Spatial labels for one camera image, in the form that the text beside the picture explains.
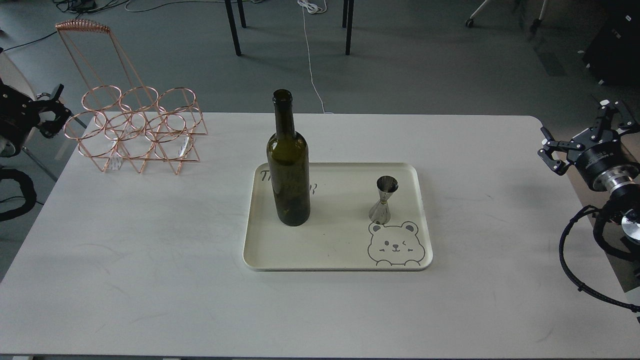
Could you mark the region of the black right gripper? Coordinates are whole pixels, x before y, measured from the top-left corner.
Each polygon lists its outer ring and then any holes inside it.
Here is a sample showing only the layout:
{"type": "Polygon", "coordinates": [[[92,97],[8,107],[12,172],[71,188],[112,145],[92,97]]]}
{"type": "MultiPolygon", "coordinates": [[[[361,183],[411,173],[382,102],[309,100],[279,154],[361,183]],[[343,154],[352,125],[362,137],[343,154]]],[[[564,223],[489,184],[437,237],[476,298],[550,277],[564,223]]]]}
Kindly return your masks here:
{"type": "Polygon", "coordinates": [[[614,192],[639,175],[639,162],[620,141],[639,132],[639,123],[622,100],[601,101],[590,132],[583,131],[571,141],[556,141],[546,127],[538,155],[553,173],[563,176],[575,166],[590,190],[614,192]],[[565,153],[566,159],[554,157],[565,153]]]}

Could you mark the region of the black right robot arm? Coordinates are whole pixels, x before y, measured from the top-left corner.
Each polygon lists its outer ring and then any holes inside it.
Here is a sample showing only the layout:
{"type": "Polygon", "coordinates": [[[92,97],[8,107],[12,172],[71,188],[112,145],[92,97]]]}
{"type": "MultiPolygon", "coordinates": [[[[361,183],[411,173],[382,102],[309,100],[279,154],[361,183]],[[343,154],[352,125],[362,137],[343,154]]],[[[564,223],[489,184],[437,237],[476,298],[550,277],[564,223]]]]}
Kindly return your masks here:
{"type": "Polygon", "coordinates": [[[574,166],[591,191],[608,192],[609,201],[599,210],[593,227],[595,242],[608,255],[629,262],[639,260],[639,237],[627,228],[624,232],[629,252],[610,245],[602,233],[609,221],[635,224],[639,228],[639,162],[621,142],[621,137],[639,132],[639,123],[621,101],[600,103],[594,124],[570,141],[556,141],[541,127],[544,135],[538,155],[553,171],[562,176],[574,166]]]}

